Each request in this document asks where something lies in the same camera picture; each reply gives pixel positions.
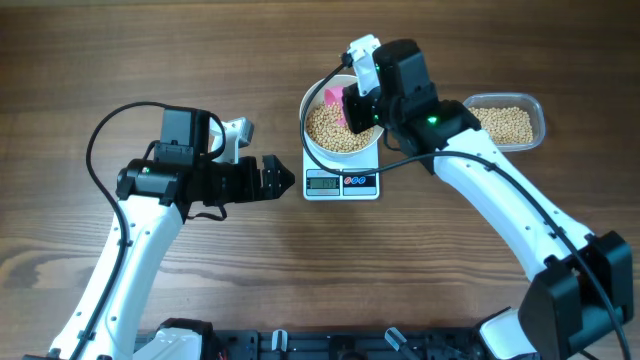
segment robotic arm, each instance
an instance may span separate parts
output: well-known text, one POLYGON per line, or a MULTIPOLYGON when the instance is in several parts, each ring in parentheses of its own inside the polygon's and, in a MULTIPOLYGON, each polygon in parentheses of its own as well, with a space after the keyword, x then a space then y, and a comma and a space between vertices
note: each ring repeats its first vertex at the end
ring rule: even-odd
POLYGON ((117 216, 80 303, 53 341, 48 358, 195 359, 207 351, 200 347, 203 335, 185 329, 172 329, 166 337, 157 334, 157 340, 135 356, 134 345, 160 262, 184 222, 193 218, 188 215, 191 204, 217 206, 221 216, 196 217, 224 220, 224 204, 277 199, 294 183, 294 175, 274 155, 263 157, 262 179, 254 157, 238 158, 238 149, 248 146, 252 135, 253 124, 245 118, 222 123, 206 111, 165 108, 153 160, 132 160, 118 176, 116 194, 128 243, 115 283, 99 306, 119 261, 117 216), (207 153, 210 132, 215 141, 207 153), (95 326, 85 334, 92 317, 95 326))
POLYGON ((368 35, 351 43, 347 54, 343 61, 353 65, 358 79, 343 91, 350 129, 359 133, 380 125, 393 134, 404 154, 422 156, 431 174, 458 190, 496 229, 532 282, 520 310, 503 312, 480 327, 496 358, 537 351, 544 359, 566 359, 614 328, 593 279, 579 265, 582 259, 609 297, 616 321, 626 323, 633 317, 630 247, 615 232, 594 236, 562 212, 502 155, 462 104, 439 101, 414 41, 380 45, 368 35), (470 156, 424 156, 438 152, 470 156), (542 212, 496 168, 526 190, 542 212), (570 245, 560 241, 562 236, 570 245))

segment black cable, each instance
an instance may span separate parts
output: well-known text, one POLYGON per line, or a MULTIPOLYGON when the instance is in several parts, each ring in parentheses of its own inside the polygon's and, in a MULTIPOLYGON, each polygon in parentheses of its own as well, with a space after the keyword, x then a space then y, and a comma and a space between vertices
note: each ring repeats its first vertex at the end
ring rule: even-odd
POLYGON ((152 142, 149 143, 149 146, 147 146, 147 150, 144 152, 144 156, 142 157, 142 160, 147 160, 147 158, 151 154, 151 150, 153 150, 153 148, 158 143, 160 143, 160 140, 153 140, 152 142))
MULTIPOLYGON (((93 144, 96 141, 96 137, 98 136, 98 133, 100 132, 102 127, 109 120, 111 120, 111 118, 113 118, 114 116, 118 115, 119 113, 121 113, 121 112, 123 112, 125 110, 131 109, 131 108, 134 108, 134 107, 139 107, 139 106, 156 106, 156 107, 160 107, 160 108, 163 108, 163 109, 178 109, 178 110, 185 110, 185 111, 197 110, 197 109, 191 109, 191 108, 180 108, 180 107, 176 107, 176 106, 170 106, 170 105, 167 105, 167 104, 154 102, 154 101, 139 101, 139 102, 134 102, 134 103, 131 103, 131 104, 123 105, 123 106, 113 110, 107 116, 105 116, 105 118, 102 119, 102 121, 100 121, 100 123, 98 123, 98 126, 96 126, 95 130, 93 130, 93 133, 91 134, 91 137, 89 138, 89 144, 87 145, 87 152, 86 152, 86 156, 85 156, 87 170, 89 171, 89 176, 91 176, 91 179, 96 184, 98 189, 100 189, 100 192, 102 192, 104 197, 107 198, 107 201, 109 202, 109 205, 111 205, 111 208, 113 209, 114 213, 116 214, 116 218, 118 219, 118 226, 120 227, 120 241, 118 241, 118 246, 119 246, 118 255, 116 256, 115 263, 113 264, 113 270, 111 270, 111 274, 109 275, 109 279, 107 280, 107 283, 106 283, 106 285, 104 287, 104 290, 102 291, 102 294, 100 295, 100 298, 98 299, 98 303, 96 304, 96 307, 93 310, 93 313, 91 314, 91 317, 89 318, 89 321, 87 322, 87 326, 85 327, 84 331, 82 332, 82 335, 80 336, 80 339, 78 341, 78 345, 76 345, 76 348, 74 349, 73 353, 71 354, 71 357, 69 358, 70 360, 76 360, 80 356, 80 354, 84 350, 84 347, 87 344, 87 341, 89 341, 89 339, 92 337, 93 329, 94 329, 94 327, 96 325, 96 322, 98 321, 98 318, 100 317, 100 314, 102 313, 104 305, 105 305, 107 299, 109 298, 109 295, 111 294, 111 290, 113 289, 113 285, 115 284, 115 281, 116 281, 116 279, 118 277, 118 274, 120 273, 120 269, 122 267, 122 261, 124 260, 124 256, 126 254, 127 246, 128 246, 128 243, 129 243, 129 241, 128 241, 129 240, 128 239, 128 233, 127 233, 128 226, 127 226, 127 223, 125 221, 122 209, 120 208, 120 206, 118 206, 118 203, 111 196, 111 194, 109 194, 109 191, 104 187, 104 185, 102 184, 100 179, 98 179, 98 176, 96 175, 95 171, 93 170, 93 165, 91 164, 91 151, 93 150, 93 144)), ((222 123, 220 122, 220 119, 218 119, 218 117, 215 116, 215 114, 211 113, 211 115, 212 115, 212 118, 214 118, 214 120, 220 125, 220 128, 222 129, 222 133, 223 133, 222 146, 220 146, 220 148, 216 149, 216 151, 220 150, 220 152, 222 152, 222 151, 224 151, 224 146, 225 146, 224 127, 222 126, 222 123)), ((144 156, 145 158, 148 157, 149 154, 151 153, 151 149, 153 148, 152 144, 155 145, 154 142, 149 144, 149 146, 147 147, 147 151, 145 152, 145 156, 144 156)))
POLYGON ((399 148, 394 148, 389 145, 389 130, 387 129, 384 129, 382 132, 382 142, 384 143, 384 146, 391 151, 402 151, 399 148))
POLYGON ((227 210, 225 210, 224 206, 222 205, 218 206, 218 209, 220 209, 220 216, 210 213, 197 213, 193 216, 187 215, 187 219, 194 220, 195 218, 201 217, 209 220, 224 221, 224 219, 227 218, 227 210))
POLYGON ((622 350, 623 358, 625 360, 631 360, 631 352, 629 350, 629 344, 628 344, 627 338, 626 338, 626 336, 624 334, 624 330, 622 329, 622 325, 620 324, 620 321, 618 321, 618 319, 616 317, 616 314, 615 314, 615 310, 613 309, 613 305, 611 304, 611 300, 609 299, 609 296, 607 295, 607 293, 602 288, 602 285, 600 284, 600 281, 598 280, 598 278, 595 276, 593 271, 591 271, 591 268, 584 261, 584 259, 580 255, 580 253, 578 253, 578 250, 573 245, 573 243, 571 243, 571 241, 567 238, 567 236, 565 235, 564 231, 555 223, 555 221, 553 221, 553 219, 551 219, 551 216, 549 216, 549 214, 544 210, 544 208, 542 208, 542 206, 538 203, 538 201, 531 194, 529 194, 529 192, 524 187, 522 187, 522 185, 520 185, 520 183, 518 183, 513 177, 511 177, 511 175, 509 175, 506 171, 504 171, 501 168, 499 168, 496 164, 494 164, 494 163, 492 163, 492 162, 490 162, 490 161, 488 161, 486 159, 483 159, 483 158, 481 158, 479 156, 475 156, 475 155, 471 155, 471 154, 467 154, 467 153, 463 153, 463 152, 459 152, 459 151, 438 151, 438 152, 435 152, 435 153, 422 154, 422 155, 417 155, 417 156, 413 156, 413 157, 410 157, 410 158, 406 158, 404 160, 400 160, 398 162, 391 163, 389 165, 385 165, 385 166, 377 168, 377 169, 370 169, 370 170, 365 170, 365 171, 351 172, 351 171, 339 171, 339 170, 331 169, 331 168, 323 165, 313 155, 313 153, 311 151, 309 151, 309 146, 307 145, 307 140, 305 138, 304 129, 305 129, 305 120, 306 120, 306 117, 307 117, 307 111, 309 110, 309 106, 311 105, 311 101, 316 97, 316 95, 318 94, 320 89, 322 89, 344 67, 345 67, 345 64, 343 62, 335 70, 333 70, 331 73, 329 73, 329 75, 327 75, 327 77, 325 77, 320 82, 320 84, 318 84, 318 86, 316 86, 313 89, 313 91, 311 92, 310 96, 307 98, 306 103, 304 104, 302 113, 300 114, 300 139, 302 141, 302 147, 304 148, 304 151, 307 153, 307 155, 309 155, 311 160, 313 160, 313 162, 318 167, 320 167, 322 170, 324 170, 324 171, 326 171, 326 172, 328 172, 330 174, 342 175, 342 176, 365 176, 365 175, 371 175, 371 174, 375 174, 375 173, 382 173, 382 172, 389 171, 389 170, 395 169, 397 167, 409 164, 409 163, 414 162, 414 161, 424 160, 424 159, 429 159, 429 158, 435 158, 435 157, 442 157, 442 156, 461 157, 461 158, 465 158, 465 159, 468 159, 468 160, 473 160, 473 161, 476 161, 476 162, 479 162, 479 163, 483 164, 487 171, 495 171, 497 174, 502 176, 508 183, 510 183, 514 188, 516 188, 516 190, 518 190, 520 192, 520 194, 522 194, 522 196, 525 199, 527 199, 527 201, 529 201, 531 206, 533 206, 536 209, 536 211, 540 214, 540 216, 547 222, 547 224, 549 224, 549 226, 551 227, 553 232, 558 236, 558 238, 560 238, 562 243, 567 247, 567 249, 569 249, 569 251, 571 252, 571 255, 573 255, 573 257, 578 261, 578 264, 580 265, 581 270, 589 278, 589 281, 592 283, 593 287, 595 288, 596 292, 598 293, 598 296, 602 300, 602 303, 604 304, 604 307, 607 310, 607 314, 609 315, 609 319, 611 321, 611 325, 612 325, 612 327, 613 327, 613 329, 614 329, 614 331, 615 331, 615 333, 616 333, 616 335, 618 337, 618 342, 620 343, 620 348, 622 350))
POLYGON ((589 354, 586 350, 578 351, 578 353, 580 353, 580 355, 584 356, 588 360, 599 360, 597 357, 589 354))
POLYGON ((224 132, 224 126, 222 125, 222 121, 220 121, 220 118, 218 118, 216 114, 214 113, 210 113, 210 114, 211 114, 211 118, 213 118, 213 121, 215 121, 216 124, 218 124, 218 126, 220 127, 220 132, 222 133, 222 144, 220 144, 220 146, 217 149, 215 149, 213 152, 210 152, 206 155, 207 160, 213 160, 218 156, 222 155, 222 153, 224 152, 224 148, 227 146, 227 134, 224 132))

